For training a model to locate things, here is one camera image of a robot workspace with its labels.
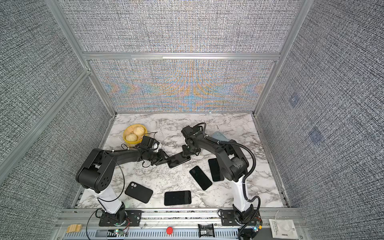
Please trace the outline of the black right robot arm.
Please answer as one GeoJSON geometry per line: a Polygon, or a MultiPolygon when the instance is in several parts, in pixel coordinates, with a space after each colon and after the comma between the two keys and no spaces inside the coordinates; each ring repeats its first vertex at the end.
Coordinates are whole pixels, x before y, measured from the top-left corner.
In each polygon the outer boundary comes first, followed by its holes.
{"type": "Polygon", "coordinates": [[[220,172],[230,181],[232,187],[234,218],[240,225],[244,225],[259,209],[259,206],[255,208],[253,205],[257,197],[251,199],[247,187],[247,178],[256,168],[256,157],[249,148],[227,138],[219,131],[208,135],[205,127],[205,123],[200,123],[182,129],[186,142],[183,154],[191,156],[206,150],[216,156],[220,172]]]}

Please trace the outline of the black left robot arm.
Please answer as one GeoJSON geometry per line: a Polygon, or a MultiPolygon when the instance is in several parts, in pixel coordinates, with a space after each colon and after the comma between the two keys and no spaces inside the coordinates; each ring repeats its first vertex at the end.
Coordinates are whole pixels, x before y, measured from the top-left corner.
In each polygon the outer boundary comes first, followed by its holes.
{"type": "Polygon", "coordinates": [[[115,215],[122,208],[122,201],[110,186],[115,167],[122,164],[149,161],[153,165],[167,162],[169,156],[163,150],[102,150],[95,148],[78,170],[76,181],[85,189],[93,191],[105,212],[115,215]]]}

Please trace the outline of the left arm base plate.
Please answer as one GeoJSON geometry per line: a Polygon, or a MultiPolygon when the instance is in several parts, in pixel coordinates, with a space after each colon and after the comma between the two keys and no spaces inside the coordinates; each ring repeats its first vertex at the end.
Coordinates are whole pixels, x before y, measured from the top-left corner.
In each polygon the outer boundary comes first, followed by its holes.
{"type": "Polygon", "coordinates": [[[140,210],[125,210],[125,213],[119,211],[116,214],[110,214],[102,210],[101,215],[97,213],[96,216],[100,220],[99,227],[126,227],[128,225],[130,227],[138,227],[141,222],[142,213],[140,210]]]}

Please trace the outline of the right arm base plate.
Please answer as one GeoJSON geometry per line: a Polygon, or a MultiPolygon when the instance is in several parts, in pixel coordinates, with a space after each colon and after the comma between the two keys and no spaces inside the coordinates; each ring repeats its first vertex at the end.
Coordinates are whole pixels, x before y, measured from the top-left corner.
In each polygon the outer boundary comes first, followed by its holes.
{"type": "Polygon", "coordinates": [[[253,217],[253,219],[250,220],[250,217],[252,215],[253,213],[251,213],[248,217],[244,219],[242,214],[240,214],[238,211],[224,210],[224,209],[218,210],[218,216],[223,226],[243,226],[248,222],[249,222],[249,226],[256,226],[257,228],[259,226],[262,226],[263,220],[261,219],[260,213],[258,212],[253,217]]]}

